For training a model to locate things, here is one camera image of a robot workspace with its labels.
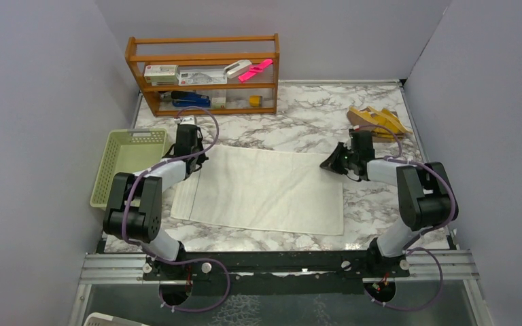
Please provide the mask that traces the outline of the white towel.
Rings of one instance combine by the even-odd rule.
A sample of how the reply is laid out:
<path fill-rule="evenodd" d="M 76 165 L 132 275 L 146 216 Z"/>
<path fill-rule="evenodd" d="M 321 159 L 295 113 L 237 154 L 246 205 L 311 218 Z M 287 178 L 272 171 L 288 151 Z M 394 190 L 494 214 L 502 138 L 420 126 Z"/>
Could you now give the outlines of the white towel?
<path fill-rule="evenodd" d="M 339 236 L 343 177 L 320 168 L 322 153 L 216 145 L 203 167 L 178 183 L 175 219 L 248 230 Z"/>

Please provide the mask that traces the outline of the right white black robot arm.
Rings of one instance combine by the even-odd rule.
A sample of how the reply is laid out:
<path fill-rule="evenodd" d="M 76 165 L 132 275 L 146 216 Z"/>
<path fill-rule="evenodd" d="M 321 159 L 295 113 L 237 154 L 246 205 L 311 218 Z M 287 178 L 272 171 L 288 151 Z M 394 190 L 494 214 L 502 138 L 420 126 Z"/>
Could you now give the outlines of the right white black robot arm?
<path fill-rule="evenodd" d="M 349 140 L 338 143 L 319 166 L 338 175 L 354 174 L 357 182 L 385 183 L 398 190 L 399 219 L 373 239 L 366 252 L 365 267 L 373 276 L 389 271 L 421 236 L 457 218 L 457 201 L 443 164 L 377 158 L 369 130 L 350 130 Z"/>

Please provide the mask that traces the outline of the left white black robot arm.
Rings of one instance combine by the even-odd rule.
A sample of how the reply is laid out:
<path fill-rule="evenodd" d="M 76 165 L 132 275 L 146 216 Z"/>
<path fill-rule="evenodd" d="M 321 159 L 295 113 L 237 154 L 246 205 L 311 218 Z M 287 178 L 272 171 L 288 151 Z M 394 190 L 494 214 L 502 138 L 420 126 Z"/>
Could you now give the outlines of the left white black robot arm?
<path fill-rule="evenodd" d="M 179 124 L 175 143 L 157 164 L 114 176 L 103 231 L 160 258 L 160 269 L 169 278 L 183 276 L 183 245 L 161 230 L 162 193 L 200 170 L 206 160 L 201 128 L 194 122 Z"/>

